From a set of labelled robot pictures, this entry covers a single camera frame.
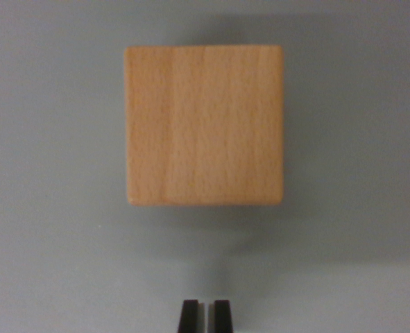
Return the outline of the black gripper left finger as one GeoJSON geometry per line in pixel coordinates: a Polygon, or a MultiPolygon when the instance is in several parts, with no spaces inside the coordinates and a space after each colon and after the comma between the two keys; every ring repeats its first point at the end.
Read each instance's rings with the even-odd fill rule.
{"type": "Polygon", "coordinates": [[[178,323],[178,333],[203,333],[204,331],[204,304],[199,303],[198,300],[184,300],[178,323]]]}

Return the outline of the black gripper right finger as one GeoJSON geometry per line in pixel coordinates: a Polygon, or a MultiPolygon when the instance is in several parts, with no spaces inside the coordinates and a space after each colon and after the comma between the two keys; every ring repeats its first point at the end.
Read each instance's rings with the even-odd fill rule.
{"type": "Polygon", "coordinates": [[[233,333],[232,312],[229,300],[215,300],[208,307],[208,333],[233,333]]]}

